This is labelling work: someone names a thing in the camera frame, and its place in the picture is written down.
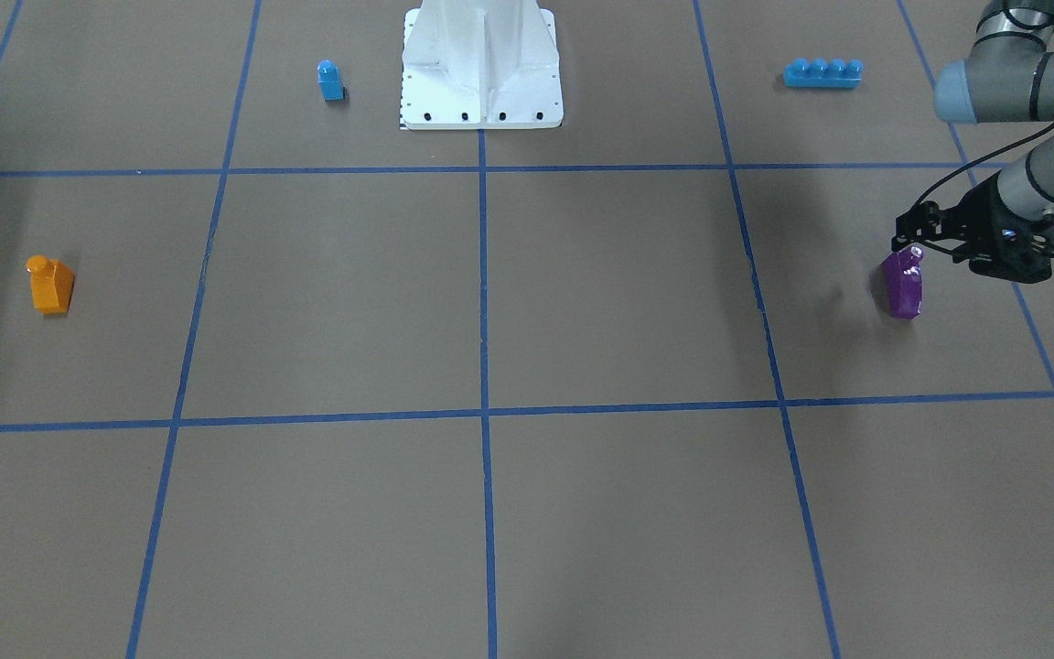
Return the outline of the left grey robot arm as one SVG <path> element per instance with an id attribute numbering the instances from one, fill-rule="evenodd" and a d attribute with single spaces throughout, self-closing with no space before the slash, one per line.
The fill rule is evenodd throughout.
<path id="1" fill-rule="evenodd" d="M 1043 129 L 1030 150 L 974 185 L 949 208 L 926 195 L 900 214 L 892 252 L 911 246 L 944 252 L 974 274 L 1034 284 L 1054 261 L 1054 1 L 991 1 L 965 59 L 934 83 L 934 110 L 946 124 L 1024 124 Z"/>

